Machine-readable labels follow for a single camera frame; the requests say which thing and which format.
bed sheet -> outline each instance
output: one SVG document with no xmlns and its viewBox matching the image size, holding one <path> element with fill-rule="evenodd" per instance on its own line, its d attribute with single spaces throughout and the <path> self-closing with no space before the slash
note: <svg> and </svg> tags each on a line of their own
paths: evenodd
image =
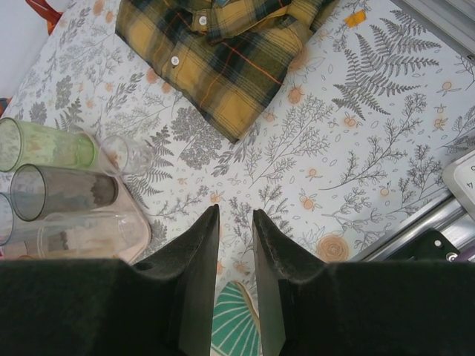
<svg viewBox="0 0 475 356">
<path fill-rule="evenodd" d="M 236 145 L 114 35 L 118 7 L 73 2 L 4 116 L 147 142 L 153 169 L 125 179 L 153 231 L 143 257 L 217 203 L 218 291 L 239 280 L 256 295 L 253 209 L 347 260 L 436 197 L 475 144 L 474 68 L 389 0 L 341 0 Z"/>
</svg>

yellow plaid shirt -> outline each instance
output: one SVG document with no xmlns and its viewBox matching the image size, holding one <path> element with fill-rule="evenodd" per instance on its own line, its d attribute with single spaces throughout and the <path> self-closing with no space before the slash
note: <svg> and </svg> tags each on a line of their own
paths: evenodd
<svg viewBox="0 0 475 356">
<path fill-rule="evenodd" d="M 116 33 L 238 141 L 338 0 L 122 0 Z"/>
</svg>

